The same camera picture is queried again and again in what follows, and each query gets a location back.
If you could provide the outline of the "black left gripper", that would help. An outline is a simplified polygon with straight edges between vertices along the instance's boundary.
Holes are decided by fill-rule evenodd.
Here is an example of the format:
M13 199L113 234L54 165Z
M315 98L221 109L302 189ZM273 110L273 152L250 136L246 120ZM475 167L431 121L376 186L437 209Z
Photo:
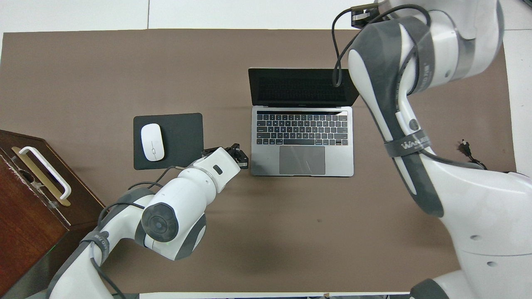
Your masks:
M240 149L240 144L234 143L231 147L227 147L227 153L234 159L241 169L249 168L249 158Z

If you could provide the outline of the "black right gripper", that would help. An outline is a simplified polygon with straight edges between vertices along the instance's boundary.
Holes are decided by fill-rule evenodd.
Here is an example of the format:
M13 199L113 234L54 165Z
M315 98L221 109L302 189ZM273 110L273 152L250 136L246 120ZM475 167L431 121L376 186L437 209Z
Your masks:
M384 12L378 3L363 4L351 7L351 27L362 29L378 15Z

